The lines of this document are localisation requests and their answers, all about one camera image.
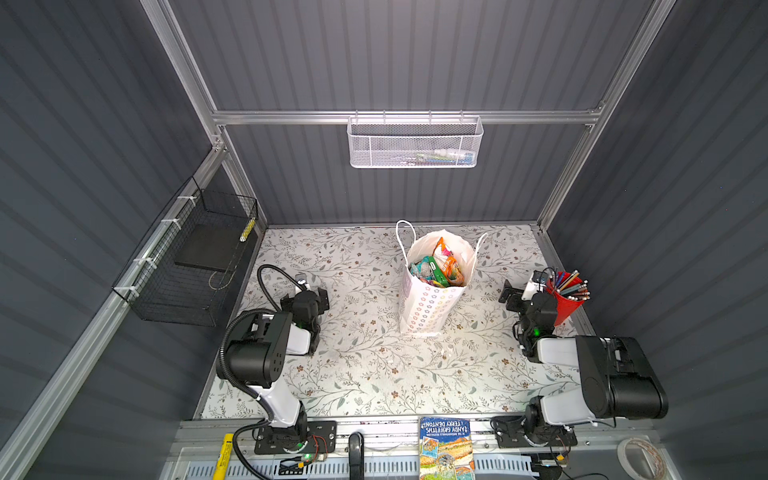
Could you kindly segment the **dark green snack packet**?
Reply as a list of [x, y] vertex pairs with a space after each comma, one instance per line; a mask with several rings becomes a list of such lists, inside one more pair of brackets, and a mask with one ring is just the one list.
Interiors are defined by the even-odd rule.
[[432, 266], [432, 269], [434, 271], [435, 280], [430, 285], [435, 286], [436, 288], [447, 288], [447, 287], [449, 287], [450, 283], [449, 283], [448, 279], [445, 277], [445, 275], [443, 274], [442, 270], [440, 269], [440, 267], [438, 266], [438, 264], [434, 260], [434, 258], [431, 257], [431, 256], [425, 256], [425, 257], [427, 257], [429, 259], [429, 262], [430, 262], [430, 264]]

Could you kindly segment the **white paper gift bag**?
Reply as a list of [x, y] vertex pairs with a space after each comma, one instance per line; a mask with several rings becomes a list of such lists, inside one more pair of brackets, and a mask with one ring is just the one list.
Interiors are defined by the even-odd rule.
[[[406, 246], [400, 229], [406, 227], [414, 235]], [[404, 258], [400, 331], [405, 335], [439, 334], [465, 290], [471, 284], [479, 250], [487, 235], [472, 244], [445, 229], [422, 236], [415, 235], [413, 225], [399, 220], [395, 235]]]

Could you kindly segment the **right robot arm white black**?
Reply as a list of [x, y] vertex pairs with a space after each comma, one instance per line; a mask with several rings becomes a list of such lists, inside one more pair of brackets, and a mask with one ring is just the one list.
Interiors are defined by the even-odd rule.
[[526, 360], [573, 367], [579, 373], [576, 387], [536, 395], [520, 415], [492, 418], [499, 446], [572, 447], [578, 444], [575, 426], [613, 427], [620, 418], [645, 420], [667, 415], [668, 396], [636, 339], [557, 336], [559, 300], [541, 282], [529, 282], [519, 289], [506, 281], [499, 302], [518, 315], [512, 333]]

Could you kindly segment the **orange Fox's packet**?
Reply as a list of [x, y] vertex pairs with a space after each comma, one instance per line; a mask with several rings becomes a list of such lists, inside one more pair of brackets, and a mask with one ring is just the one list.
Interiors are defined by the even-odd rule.
[[465, 278], [460, 269], [458, 260], [448, 248], [443, 237], [438, 240], [432, 257], [445, 277], [448, 286], [461, 287], [464, 285]]

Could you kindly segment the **teal snack packet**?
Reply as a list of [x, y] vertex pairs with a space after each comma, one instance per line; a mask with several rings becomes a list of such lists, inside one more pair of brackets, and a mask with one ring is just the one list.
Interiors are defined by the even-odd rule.
[[409, 273], [420, 281], [432, 284], [435, 280], [434, 271], [427, 257], [409, 266]]

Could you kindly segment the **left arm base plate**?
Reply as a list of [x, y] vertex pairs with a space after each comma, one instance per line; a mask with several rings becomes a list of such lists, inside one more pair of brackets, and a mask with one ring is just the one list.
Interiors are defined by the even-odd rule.
[[327, 454], [335, 451], [337, 423], [300, 418], [290, 427], [260, 427], [252, 433], [257, 455]]

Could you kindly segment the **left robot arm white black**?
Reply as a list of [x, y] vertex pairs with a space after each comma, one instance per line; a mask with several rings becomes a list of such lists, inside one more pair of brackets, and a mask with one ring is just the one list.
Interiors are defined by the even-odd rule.
[[265, 411], [264, 425], [280, 433], [308, 432], [305, 407], [282, 378], [289, 356], [310, 355], [319, 341], [319, 317], [330, 307], [323, 288], [281, 300], [282, 309], [241, 312], [227, 326], [215, 360], [216, 375]]

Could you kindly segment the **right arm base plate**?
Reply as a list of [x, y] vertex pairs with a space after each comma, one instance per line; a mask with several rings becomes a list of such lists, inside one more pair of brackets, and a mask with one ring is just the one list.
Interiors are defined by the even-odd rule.
[[578, 445], [573, 430], [565, 426], [542, 423], [539, 420], [528, 421], [523, 415], [492, 417], [490, 426], [501, 448], [565, 447], [568, 449]]

